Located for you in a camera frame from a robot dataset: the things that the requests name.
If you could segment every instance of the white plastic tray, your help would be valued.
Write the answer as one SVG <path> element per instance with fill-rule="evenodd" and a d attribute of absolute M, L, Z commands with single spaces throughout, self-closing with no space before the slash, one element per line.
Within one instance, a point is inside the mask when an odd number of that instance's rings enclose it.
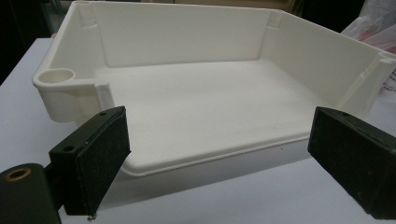
<path fill-rule="evenodd" d="M 59 122 L 125 105 L 148 175 L 304 139 L 318 105 L 362 118 L 394 67 L 279 10 L 74 2 L 34 84 Z"/>

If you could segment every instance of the black foam block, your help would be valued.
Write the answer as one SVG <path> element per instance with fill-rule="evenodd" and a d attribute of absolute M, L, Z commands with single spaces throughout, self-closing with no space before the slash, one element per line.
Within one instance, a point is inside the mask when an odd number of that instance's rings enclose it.
<path fill-rule="evenodd" d="M 318 107 L 308 151 L 374 218 L 396 218 L 396 138 L 347 113 Z"/>
<path fill-rule="evenodd" d="M 130 153 L 125 107 L 101 112 L 49 152 L 68 215 L 94 216 Z"/>

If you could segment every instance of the black object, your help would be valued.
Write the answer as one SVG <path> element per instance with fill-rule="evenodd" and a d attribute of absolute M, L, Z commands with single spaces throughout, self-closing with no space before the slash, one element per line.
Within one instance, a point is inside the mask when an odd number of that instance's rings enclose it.
<path fill-rule="evenodd" d="M 95 217 L 129 155 L 125 107 L 101 112 L 49 152 L 51 164 L 24 164 L 0 174 L 0 223 L 60 223 L 67 215 Z"/>
<path fill-rule="evenodd" d="M 396 218 L 396 138 L 347 113 L 317 107 L 308 151 L 366 211 Z"/>

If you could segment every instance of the white plastic bag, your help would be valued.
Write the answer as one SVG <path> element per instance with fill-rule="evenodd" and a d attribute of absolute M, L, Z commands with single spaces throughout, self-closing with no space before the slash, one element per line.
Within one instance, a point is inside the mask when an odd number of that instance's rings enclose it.
<path fill-rule="evenodd" d="M 341 34 L 396 54 L 396 0 L 366 0 L 359 17 Z M 396 94 L 396 70 L 381 93 Z"/>

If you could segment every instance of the table surface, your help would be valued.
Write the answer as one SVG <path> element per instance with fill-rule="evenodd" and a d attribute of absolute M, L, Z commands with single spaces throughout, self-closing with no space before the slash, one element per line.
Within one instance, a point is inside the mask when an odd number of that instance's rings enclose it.
<path fill-rule="evenodd" d="M 37 39 L 0 87 L 1 171 L 27 162 L 47 165 L 48 151 L 77 128 L 50 120 L 32 84 L 51 43 Z M 379 96 L 367 121 L 396 135 L 395 111 L 396 95 Z M 214 175 L 206 184 L 198 181 L 207 178 L 199 169 L 188 173 L 189 184 L 175 178 L 183 169 L 146 178 L 120 172 L 92 223 L 395 223 L 365 214 L 312 158 L 229 178 L 216 176 L 220 169 L 218 162 L 208 170 Z M 63 223 L 88 223 L 62 208 L 60 214 Z"/>

